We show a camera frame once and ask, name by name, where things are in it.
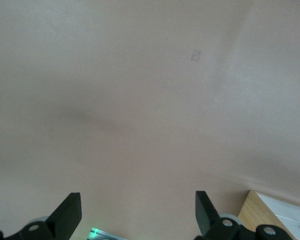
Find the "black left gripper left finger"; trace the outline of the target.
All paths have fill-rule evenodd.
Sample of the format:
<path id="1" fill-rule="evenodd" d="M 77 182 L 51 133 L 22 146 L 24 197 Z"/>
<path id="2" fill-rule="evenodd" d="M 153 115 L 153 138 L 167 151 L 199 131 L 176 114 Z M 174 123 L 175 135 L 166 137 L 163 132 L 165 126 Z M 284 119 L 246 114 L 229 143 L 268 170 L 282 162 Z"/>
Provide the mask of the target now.
<path id="1" fill-rule="evenodd" d="M 69 240 L 81 219 L 81 194 L 72 192 L 46 220 L 29 223 L 8 237 L 0 231 L 0 240 Z"/>

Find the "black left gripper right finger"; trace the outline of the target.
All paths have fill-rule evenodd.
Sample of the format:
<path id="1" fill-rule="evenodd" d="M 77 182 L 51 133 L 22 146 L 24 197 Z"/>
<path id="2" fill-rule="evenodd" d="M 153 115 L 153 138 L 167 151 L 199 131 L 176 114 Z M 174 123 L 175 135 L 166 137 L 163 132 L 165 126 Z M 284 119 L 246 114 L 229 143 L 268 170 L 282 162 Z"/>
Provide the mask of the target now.
<path id="1" fill-rule="evenodd" d="M 195 217 L 201 235 L 197 240 L 290 240 L 281 227 L 258 225 L 255 231 L 247 229 L 230 217 L 221 217 L 205 191 L 195 193 Z"/>

